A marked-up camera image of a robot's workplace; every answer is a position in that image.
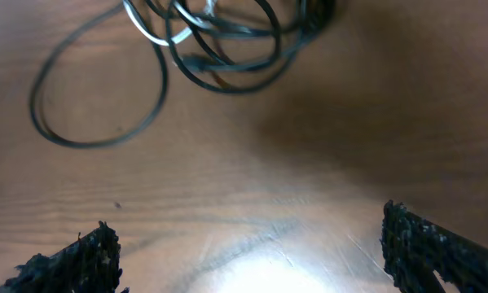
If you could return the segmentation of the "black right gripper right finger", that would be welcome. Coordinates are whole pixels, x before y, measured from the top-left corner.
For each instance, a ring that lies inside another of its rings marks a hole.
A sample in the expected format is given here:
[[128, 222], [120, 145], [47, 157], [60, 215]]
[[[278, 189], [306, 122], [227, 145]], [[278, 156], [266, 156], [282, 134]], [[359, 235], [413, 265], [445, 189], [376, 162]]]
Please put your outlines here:
[[384, 205], [380, 244], [384, 271], [401, 292], [488, 292], [488, 249], [408, 211]]

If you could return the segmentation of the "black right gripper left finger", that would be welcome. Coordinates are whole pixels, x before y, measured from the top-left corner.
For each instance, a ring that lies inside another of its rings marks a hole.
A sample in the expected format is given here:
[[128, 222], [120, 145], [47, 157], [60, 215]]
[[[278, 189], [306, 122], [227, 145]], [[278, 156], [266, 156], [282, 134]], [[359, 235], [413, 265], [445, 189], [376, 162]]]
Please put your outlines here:
[[0, 293], [115, 293], [123, 273], [116, 231], [100, 222], [90, 233], [52, 256], [36, 254]]

